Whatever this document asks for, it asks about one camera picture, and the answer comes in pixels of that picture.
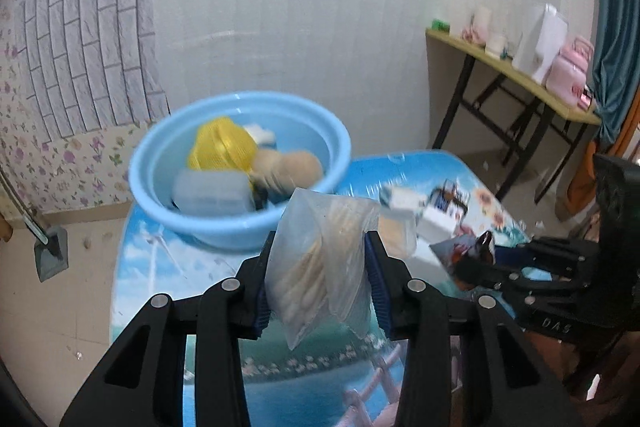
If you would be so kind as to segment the clear toothpick box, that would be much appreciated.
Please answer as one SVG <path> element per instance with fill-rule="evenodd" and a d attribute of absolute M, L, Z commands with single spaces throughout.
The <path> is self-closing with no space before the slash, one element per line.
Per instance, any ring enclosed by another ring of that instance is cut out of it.
<path fill-rule="evenodd" d="M 250 179 L 238 170 L 181 170 L 171 202 L 184 215 L 217 218 L 256 209 Z"/>

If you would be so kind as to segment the white cup on desk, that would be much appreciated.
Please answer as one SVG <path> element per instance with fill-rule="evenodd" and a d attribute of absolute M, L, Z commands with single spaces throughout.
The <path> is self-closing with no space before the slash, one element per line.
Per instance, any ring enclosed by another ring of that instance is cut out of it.
<path fill-rule="evenodd" d="M 472 17 L 472 31 L 478 42 L 486 42 L 489 37 L 492 11 L 485 5 L 479 5 Z"/>

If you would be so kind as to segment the green small box on desk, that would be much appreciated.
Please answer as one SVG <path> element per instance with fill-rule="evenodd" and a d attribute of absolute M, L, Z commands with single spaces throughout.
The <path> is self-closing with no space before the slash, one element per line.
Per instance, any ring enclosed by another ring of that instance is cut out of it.
<path fill-rule="evenodd" d="M 448 34 L 448 32 L 450 31 L 450 23 L 447 23 L 444 20 L 439 20 L 438 18 L 434 18 L 431 23 L 431 30 L 446 32 L 446 34 Z"/>

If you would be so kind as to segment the white plush with yellow hood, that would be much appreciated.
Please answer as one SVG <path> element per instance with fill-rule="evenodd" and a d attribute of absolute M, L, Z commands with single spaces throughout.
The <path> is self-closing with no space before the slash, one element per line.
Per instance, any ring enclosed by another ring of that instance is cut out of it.
<path fill-rule="evenodd" d="M 259 147 L 275 146 L 276 135 L 259 124 L 235 124 L 227 116 L 198 127 L 186 165 L 192 170 L 249 172 Z"/>

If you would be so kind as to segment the white paper bag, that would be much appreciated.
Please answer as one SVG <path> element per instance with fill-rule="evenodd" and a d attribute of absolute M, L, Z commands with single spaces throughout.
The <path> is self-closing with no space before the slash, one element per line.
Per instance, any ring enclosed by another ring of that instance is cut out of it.
<path fill-rule="evenodd" d="M 567 20 L 555 6 L 534 5 L 525 13 L 512 66 L 536 83 L 543 83 L 567 35 Z"/>

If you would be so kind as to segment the teal curtain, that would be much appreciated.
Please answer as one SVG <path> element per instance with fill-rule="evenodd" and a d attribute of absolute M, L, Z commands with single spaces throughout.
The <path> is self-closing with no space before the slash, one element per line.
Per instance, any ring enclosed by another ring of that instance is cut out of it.
<path fill-rule="evenodd" d="M 599 139 L 612 146 L 639 88 L 639 0 L 599 0 L 591 82 Z"/>

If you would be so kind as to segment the clear bag of sticks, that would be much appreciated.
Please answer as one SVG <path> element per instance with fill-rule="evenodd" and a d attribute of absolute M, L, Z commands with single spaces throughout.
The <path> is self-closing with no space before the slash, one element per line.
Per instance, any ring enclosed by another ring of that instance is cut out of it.
<path fill-rule="evenodd" d="M 278 224 L 265 277 L 270 309 L 290 349 L 326 319 L 359 338 L 369 332 L 364 239 L 378 228 L 379 214 L 380 205 L 372 199 L 294 191 Z"/>

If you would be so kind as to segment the blue plastic basin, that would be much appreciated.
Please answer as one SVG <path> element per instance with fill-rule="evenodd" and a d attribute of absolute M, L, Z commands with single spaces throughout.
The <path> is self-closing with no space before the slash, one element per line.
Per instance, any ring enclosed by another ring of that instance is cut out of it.
<path fill-rule="evenodd" d="M 222 249 L 262 246 L 297 187 L 331 193 L 352 141 L 323 106 L 250 91 L 206 98 L 162 119 L 132 155 L 137 205 L 182 236 Z"/>

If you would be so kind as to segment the pink kettle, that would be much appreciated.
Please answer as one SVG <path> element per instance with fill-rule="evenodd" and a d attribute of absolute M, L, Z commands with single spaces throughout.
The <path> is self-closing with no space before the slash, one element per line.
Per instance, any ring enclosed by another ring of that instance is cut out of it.
<path fill-rule="evenodd" d="M 590 41 L 575 37 L 559 50 L 544 80 L 544 87 L 569 108 L 587 110 L 591 105 L 586 87 L 593 52 Z"/>

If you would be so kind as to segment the white power adapter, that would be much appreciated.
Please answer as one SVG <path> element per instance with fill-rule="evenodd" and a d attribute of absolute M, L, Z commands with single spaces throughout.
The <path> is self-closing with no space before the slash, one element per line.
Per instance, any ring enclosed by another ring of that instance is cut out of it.
<path fill-rule="evenodd" d="M 437 244 L 454 236 L 458 224 L 454 216 L 433 206 L 426 206 L 416 221 L 416 235 L 427 244 Z"/>

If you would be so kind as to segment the clear floss pick box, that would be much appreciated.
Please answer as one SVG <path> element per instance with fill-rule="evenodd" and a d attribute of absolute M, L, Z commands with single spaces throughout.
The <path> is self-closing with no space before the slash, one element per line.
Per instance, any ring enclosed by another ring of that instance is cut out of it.
<path fill-rule="evenodd" d="M 445 180 L 431 191 L 428 203 L 461 225 L 469 211 L 470 192 L 459 183 Z"/>

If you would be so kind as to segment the tan plush bear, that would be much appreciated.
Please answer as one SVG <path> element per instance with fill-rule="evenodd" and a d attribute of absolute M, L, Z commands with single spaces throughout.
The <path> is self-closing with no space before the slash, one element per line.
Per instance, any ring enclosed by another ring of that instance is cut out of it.
<path fill-rule="evenodd" d="M 296 188 L 309 188 L 323 176 L 319 159 L 308 150 L 281 153 L 271 148 L 260 148 L 250 173 L 252 182 L 277 198 L 289 198 Z"/>

